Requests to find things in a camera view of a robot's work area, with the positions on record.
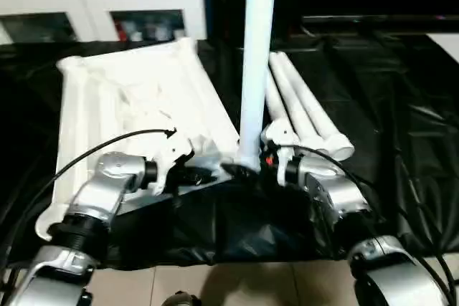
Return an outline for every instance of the white pipe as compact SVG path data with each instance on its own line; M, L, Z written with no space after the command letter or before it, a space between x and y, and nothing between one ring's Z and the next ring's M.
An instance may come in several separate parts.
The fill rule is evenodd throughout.
M260 170L260 134L265 108L266 66L274 0L247 0L238 163Z
M266 105L270 113L271 120L274 122L280 118L287 118L287 110L285 110L282 98L280 98L278 88L275 86L273 75L269 68L267 68L268 80L266 85Z
M293 63L288 59L287 54L281 52L278 56L309 118L313 121L320 136L325 140L327 151L338 161L344 161L352 156L355 151L354 146L349 139L336 128L333 121L317 101L316 96L309 90L309 87L304 82L300 73L298 73Z
M161 78L161 91L168 99L168 108L177 131L185 135L199 156L212 142L209 128L205 125L205 109L200 99L193 93L193 86L187 77L183 77L180 64L165 59L161 67L167 71L167 77Z
M300 138L301 145L315 150L324 150L323 139L317 134L308 114L306 114L300 100L296 97L295 90L289 83L288 77L276 53L270 54L269 62L273 69L274 78L278 84L280 94L290 114L293 127Z
M177 43L180 61L186 70L187 79L193 84L194 94L202 104L202 116L212 140L221 154L234 156L238 149L239 134L196 54L196 41L187 37Z

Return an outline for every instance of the white plastic box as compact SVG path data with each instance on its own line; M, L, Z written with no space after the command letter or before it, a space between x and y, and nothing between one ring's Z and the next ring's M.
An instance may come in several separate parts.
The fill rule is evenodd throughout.
M111 138L143 129L176 128L191 140L194 165L203 156L234 157L239 135L189 38L159 46L57 63L64 75L57 171L73 158ZM55 183L52 204L37 220L49 239L72 196L93 172L101 154L122 151L152 158L166 136L144 134L114 143L89 156Z

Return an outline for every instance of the tile floor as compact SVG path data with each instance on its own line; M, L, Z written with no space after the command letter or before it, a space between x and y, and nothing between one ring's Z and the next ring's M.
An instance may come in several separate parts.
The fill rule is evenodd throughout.
M459 277L459 255L446 260ZM317 261L107 269L95 273L88 289L93 306L161 306L179 290L199 296L203 306L355 306L353 285L346 262Z

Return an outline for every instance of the black plastic sheet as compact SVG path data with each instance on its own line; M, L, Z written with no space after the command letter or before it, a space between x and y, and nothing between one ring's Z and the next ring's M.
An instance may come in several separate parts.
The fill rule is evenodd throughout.
M1 237L55 168L62 84L55 62L131 47L89 43L0 48L2 120L8 133L4 157L12 162L4 173L2 198L14 201L0 223ZM288 53L355 145L345 165L374 185L365 192L381 217L381 234L398 236L412 253L433 253L434 247L417 239L399 215L401 207L435 249L459 251L459 65L427 37L299 39L275 43L273 49ZM221 42L200 42L199 56L238 128L242 52ZM15 187L20 185L26 187L18 193ZM7 206L0 206L2 214ZM119 216L106 265L140 269L342 258L309 209L304 193L266 180L232 181L192 192ZM33 221L14 248L16 261L32 257L40 244Z

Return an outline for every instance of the wire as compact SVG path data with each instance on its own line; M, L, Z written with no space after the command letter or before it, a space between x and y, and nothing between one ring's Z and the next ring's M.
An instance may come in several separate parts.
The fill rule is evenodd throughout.
M20 269L18 268L11 269L9 273L9 277L8 277L8 282L4 285L4 294L1 297L1 302L0 302L1 306L6 305L6 302L8 301L9 297L13 293L14 287L16 286L17 278L19 277L19 272L20 272Z
M171 130L165 130L165 129L145 129L145 130L137 130L132 133L126 133L123 135L120 135L116 138L113 138L109 141L106 141L104 143L101 143L100 145L95 146L94 148L90 149L89 151L83 153L81 156L76 157L72 161L70 161L66 166L64 166L61 170L59 170L50 180L48 183L46 183L36 194L35 196L30 200L30 202L27 204L25 210L22 212L22 215L19 217L18 221L15 223L15 225L10 229L8 232L6 239L4 243L1 245L0 248L0 278L3 280L6 272L6 267L8 265L9 261L9 255L11 254L11 251L14 246L15 239L18 236L22 235L22 232L25 230L25 226L27 225L27 222L24 221L26 217L28 216L29 212L34 208L34 205L38 202L38 200L45 194L47 189L58 179L60 178L64 173L66 173L71 167L73 167L75 164L79 163L83 159L87 158L94 152L97 152L98 150L101 150L102 148L105 148L112 143L116 143L118 141L121 141L126 138L130 138L131 136L135 135L140 135L140 134L148 134L148 133L165 133L166 135L170 136L174 134L174 131Z
M336 161L335 159L333 159L331 156L328 156L327 154L325 153L322 153L318 150L314 150L312 148L309 148L309 147L305 147L305 146L301 146L301 145L276 145L274 144L274 142L270 141L268 143L268 147L271 147L271 148L279 148L279 147L282 147L282 148L294 148L294 149L298 149L298 150L306 150L308 152L311 152L311 153L314 153L316 154L317 156L320 156L324 159L326 159L327 161L331 162L332 164L334 164L335 166L337 166L338 168L340 168L344 174L353 182L356 184L357 188L360 190L360 192L362 192L362 189L360 187L360 182L359 181L362 181L363 183L365 183L366 185L370 186L372 189L376 190L375 187L373 186L372 183L370 182L367 182L365 181L362 177L359 177L357 175L354 175L353 173L349 172L344 166L343 164L339 163L338 161ZM433 215L430 213L429 209L423 205L423 204L417 204L417 206L425 213L427 214L427 218L428 220L431 222L431 225L433 224L434 228L436 228L435 226L435 222L434 222L434 219L433 219ZM424 234L422 233L422 230L420 230L417 226L413 225L412 221L410 221L409 217L408 217L408 214L406 211L404 211L402 208L400 208L399 206L396 207L397 209L397 212L399 212L403 217L404 219L407 221L408 225L410 225L410 227L412 228L413 230L413 234L415 235L416 238L420 239L420 236L424 236ZM443 294L445 295L445 297L447 298L448 302L450 303L451 306L456 306L456 302L457 302L457 295L456 295L456 290L455 290L455 285L459 284L459 280L454 280L453 278L453 275L451 273L451 270L450 268L448 267L448 265L446 264L445 260L443 259L443 256L441 255L441 252L439 252L437 250L437 247L427 238L425 237L424 240L431 245L431 248L432 250L434 251L434 254L435 254L435 258L437 259L437 261L440 263L440 266L442 267L444 273L445 273L445 276L446 276L446 279L448 281L448 287L449 289L446 287L445 283L442 281L442 279L438 276L437 272L422 258L422 257L415 257L416 260L429 272L429 274L432 276L432 278L435 280L435 282L438 284L438 286L440 287L440 289L442 290Z

